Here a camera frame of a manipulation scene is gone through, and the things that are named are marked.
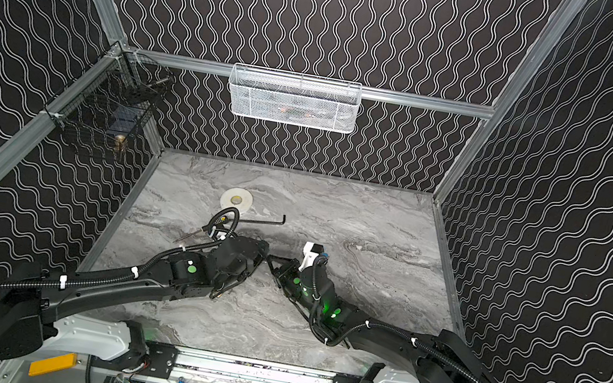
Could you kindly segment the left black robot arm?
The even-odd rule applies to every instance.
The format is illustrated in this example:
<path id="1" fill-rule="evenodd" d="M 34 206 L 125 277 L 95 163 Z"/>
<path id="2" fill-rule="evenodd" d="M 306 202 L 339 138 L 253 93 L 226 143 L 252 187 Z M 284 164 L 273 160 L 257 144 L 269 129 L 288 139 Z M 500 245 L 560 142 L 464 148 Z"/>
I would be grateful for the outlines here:
<path id="1" fill-rule="evenodd" d="M 269 256 L 264 239 L 237 233 L 233 207 L 211 218 L 211 242 L 158 252 L 140 265 L 90 272 L 18 265 L 0 282 L 0 361 L 54 349 L 58 324 L 119 304 L 216 299 L 251 277 Z"/>

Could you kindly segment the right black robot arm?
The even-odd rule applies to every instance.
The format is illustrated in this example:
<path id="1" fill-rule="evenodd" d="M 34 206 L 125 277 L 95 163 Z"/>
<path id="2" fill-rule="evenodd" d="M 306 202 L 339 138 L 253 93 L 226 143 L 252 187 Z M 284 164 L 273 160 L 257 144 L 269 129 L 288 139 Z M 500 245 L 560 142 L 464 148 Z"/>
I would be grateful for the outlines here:
<path id="1" fill-rule="evenodd" d="M 346 347 L 382 359 L 366 381 L 384 383 L 385 369 L 405 371 L 419 383 L 491 383 L 481 363 L 457 334 L 409 331 L 374 318 L 341 298 L 327 274 L 327 256 L 311 265 L 267 257 L 275 284 L 300 311 L 315 339 L 326 347 Z"/>

